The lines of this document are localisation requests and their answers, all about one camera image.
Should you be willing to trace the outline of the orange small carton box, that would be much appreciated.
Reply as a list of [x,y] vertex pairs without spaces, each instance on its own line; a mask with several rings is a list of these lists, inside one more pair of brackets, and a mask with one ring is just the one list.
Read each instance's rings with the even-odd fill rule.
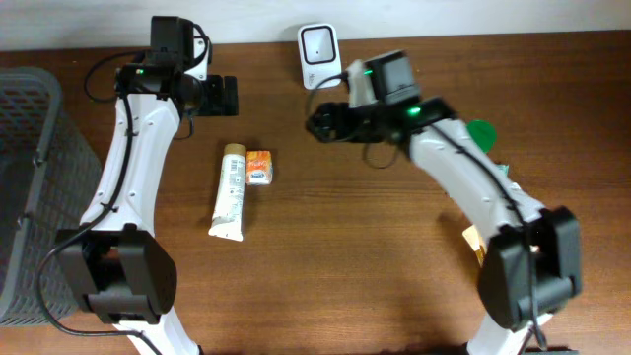
[[270,151],[247,151],[245,155],[245,183],[269,185],[273,181],[273,165]]

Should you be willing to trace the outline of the white tube gold cap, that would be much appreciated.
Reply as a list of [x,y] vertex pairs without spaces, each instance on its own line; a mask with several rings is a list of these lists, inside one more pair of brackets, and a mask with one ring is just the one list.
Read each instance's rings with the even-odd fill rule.
[[242,144],[225,146],[209,236],[236,242],[244,239],[245,153]]

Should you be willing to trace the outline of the green lid jar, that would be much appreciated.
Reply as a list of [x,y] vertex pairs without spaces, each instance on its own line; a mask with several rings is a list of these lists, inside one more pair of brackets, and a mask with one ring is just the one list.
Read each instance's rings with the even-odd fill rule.
[[484,153],[488,153],[497,142],[495,127],[485,120],[472,120],[466,125],[467,132]]

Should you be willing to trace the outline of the teal snack packet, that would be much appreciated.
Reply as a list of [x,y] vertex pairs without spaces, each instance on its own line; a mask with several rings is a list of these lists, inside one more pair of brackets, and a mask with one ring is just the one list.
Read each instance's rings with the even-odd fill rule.
[[499,164],[497,168],[506,176],[509,173],[510,166]]

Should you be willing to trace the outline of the beige brown snack bag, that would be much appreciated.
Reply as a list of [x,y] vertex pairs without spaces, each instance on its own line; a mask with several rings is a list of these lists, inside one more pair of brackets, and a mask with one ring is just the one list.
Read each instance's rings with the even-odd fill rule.
[[469,226],[462,232],[462,236],[474,252],[480,266],[483,265],[486,256],[485,242],[474,225]]

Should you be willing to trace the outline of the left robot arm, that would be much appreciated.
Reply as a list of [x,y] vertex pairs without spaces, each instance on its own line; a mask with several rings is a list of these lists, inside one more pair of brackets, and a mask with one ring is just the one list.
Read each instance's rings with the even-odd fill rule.
[[58,232],[55,259],[79,309],[141,354],[199,354],[175,311],[175,262],[155,239],[157,192],[184,119],[235,116],[237,80],[210,75],[201,26],[151,20],[149,48],[114,74],[115,129],[103,174],[76,229]]

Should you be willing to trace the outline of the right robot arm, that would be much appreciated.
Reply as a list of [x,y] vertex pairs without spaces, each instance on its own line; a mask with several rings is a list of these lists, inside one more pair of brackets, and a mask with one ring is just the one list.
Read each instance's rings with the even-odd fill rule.
[[550,345],[542,327],[583,290],[575,215],[529,196],[488,158],[444,99],[423,98],[405,52],[357,60],[335,77],[349,98],[307,103],[310,134],[321,143],[396,146],[479,233],[485,256],[477,292],[485,316],[459,353],[570,353]]

